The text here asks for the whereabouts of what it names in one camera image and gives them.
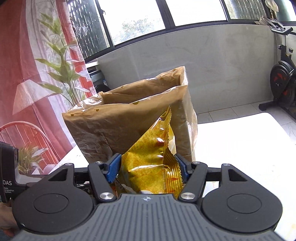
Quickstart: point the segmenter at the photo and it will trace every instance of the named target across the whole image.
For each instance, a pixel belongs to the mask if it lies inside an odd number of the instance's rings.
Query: lampshade
[[[26,80],[17,86],[12,114],[20,112],[37,100],[54,94],[55,92],[43,88],[32,80]]]

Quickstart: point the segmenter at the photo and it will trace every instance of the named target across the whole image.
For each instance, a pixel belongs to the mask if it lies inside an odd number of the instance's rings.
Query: window pane
[[[279,7],[276,17],[280,22],[296,21],[296,14],[292,3],[289,0],[275,0]]]
[[[72,24],[84,58],[110,47],[94,0],[67,0]]]
[[[155,0],[99,0],[114,45],[165,29]]]
[[[220,0],[166,0],[175,25],[226,20]]]
[[[231,19],[259,20],[266,13],[261,0],[225,0]]]

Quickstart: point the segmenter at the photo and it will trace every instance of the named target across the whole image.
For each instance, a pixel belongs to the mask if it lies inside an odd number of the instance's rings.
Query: paper bag
[[[152,79],[100,92],[63,113],[64,121],[89,163],[124,154],[171,107],[177,153],[194,161],[197,117],[185,67]]]

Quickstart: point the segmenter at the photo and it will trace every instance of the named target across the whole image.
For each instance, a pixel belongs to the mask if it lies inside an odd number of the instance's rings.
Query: yellow plastic packet
[[[121,157],[118,180],[137,193],[178,197],[183,188],[179,164],[168,148],[173,138],[170,107]]]

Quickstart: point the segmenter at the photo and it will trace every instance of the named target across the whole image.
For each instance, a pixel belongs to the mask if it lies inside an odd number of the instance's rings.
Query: gray ribbed panel
[[[237,235],[212,226],[195,205],[176,201],[171,194],[123,194],[118,201],[100,204],[82,226],[57,235],[21,231],[13,241],[280,241],[267,231]]]

